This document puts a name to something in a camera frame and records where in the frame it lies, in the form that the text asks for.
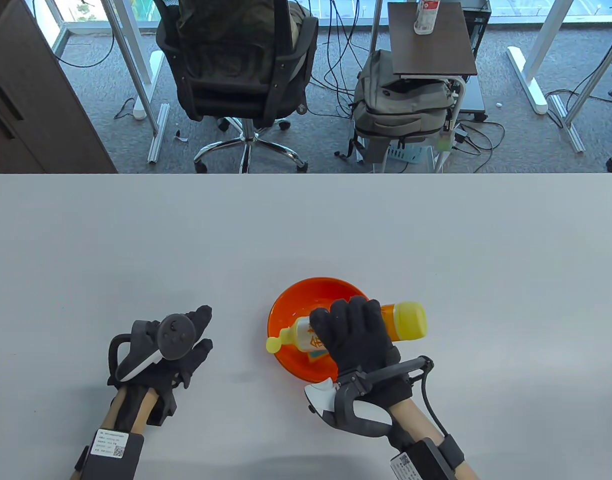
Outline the person's left hand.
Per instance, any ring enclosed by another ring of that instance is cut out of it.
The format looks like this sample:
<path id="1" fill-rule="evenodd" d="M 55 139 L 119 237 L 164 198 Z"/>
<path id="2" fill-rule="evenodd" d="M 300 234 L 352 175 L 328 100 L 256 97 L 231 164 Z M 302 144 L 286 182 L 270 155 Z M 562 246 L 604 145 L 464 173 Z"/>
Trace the person's left hand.
<path id="1" fill-rule="evenodd" d="M 137 433 L 175 414 L 174 389 L 189 387 L 213 349 L 212 340 L 204 337 L 211 320 L 212 308 L 203 305 L 160 321 L 135 320 L 130 333 L 111 339 L 107 384 L 123 393 L 113 430 Z"/>

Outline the person's right hand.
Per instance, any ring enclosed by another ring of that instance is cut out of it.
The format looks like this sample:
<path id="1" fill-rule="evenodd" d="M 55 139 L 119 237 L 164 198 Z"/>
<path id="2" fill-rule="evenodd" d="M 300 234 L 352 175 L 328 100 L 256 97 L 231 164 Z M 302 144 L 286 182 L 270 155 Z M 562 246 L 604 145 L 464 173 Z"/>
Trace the person's right hand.
<path id="1" fill-rule="evenodd" d="M 335 301 L 328 310 L 313 310 L 309 323 L 340 374 L 372 373 L 401 361 L 377 300 L 355 296 L 349 301 Z M 361 400 L 389 410 L 397 417 L 416 409 L 411 382 L 403 374 L 375 382 Z"/>

